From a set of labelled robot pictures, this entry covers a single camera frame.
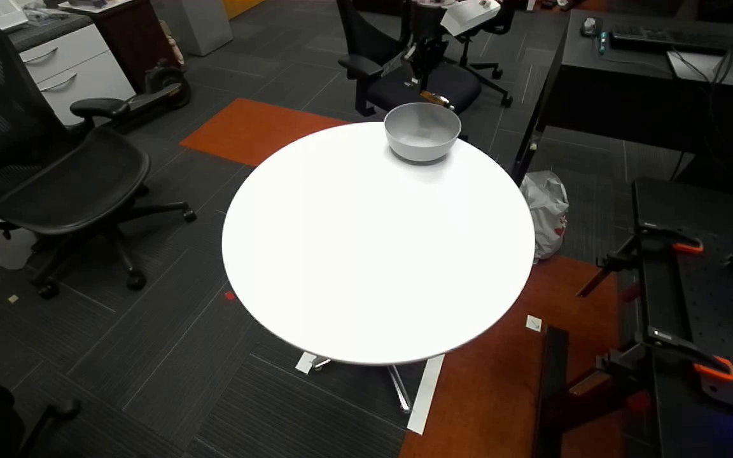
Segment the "drawer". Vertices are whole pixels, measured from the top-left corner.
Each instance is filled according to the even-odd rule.
[[[77,64],[85,64],[108,52],[108,41],[95,25],[66,34],[56,41],[40,43],[20,53],[20,62],[29,67],[31,77],[40,83],[48,77],[56,77]]]
[[[133,83],[117,67],[112,53],[101,53],[98,58],[90,58],[58,77],[52,77],[38,83],[44,100],[53,108],[56,118],[64,125],[80,125],[82,118],[70,113],[70,104],[80,100],[131,100],[136,97]]]

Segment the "round white table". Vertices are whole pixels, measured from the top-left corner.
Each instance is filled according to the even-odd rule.
[[[241,305],[287,343],[407,365],[495,326],[534,263],[514,180],[459,141],[440,164],[392,155],[383,123],[300,137],[238,190],[222,258]]]

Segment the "orange carpet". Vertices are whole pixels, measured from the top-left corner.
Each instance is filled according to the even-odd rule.
[[[334,125],[343,125],[343,119],[254,100],[235,100],[182,146],[254,167],[282,146]]]
[[[609,277],[589,300],[579,290],[593,264],[558,258],[537,264],[516,305],[481,339],[442,361],[423,436],[407,433],[403,458],[529,458],[544,335],[524,319],[570,334],[567,379],[618,347],[618,290]],[[566,436],[562,458],[622,458],[622,417],[609,414]]]

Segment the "metal bowl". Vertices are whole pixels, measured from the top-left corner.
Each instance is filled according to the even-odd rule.
[[[462,118],[434,101],[397,104],[384,118],[395,155],[409,164],[436,164],[448,155],[462,136]]]

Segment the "plastic bag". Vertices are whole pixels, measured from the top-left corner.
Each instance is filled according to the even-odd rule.
[[[567,188],[553,170],[524,173],[521,197],[529,207],[537,237],[537,263],[553,258],[567,232]]]

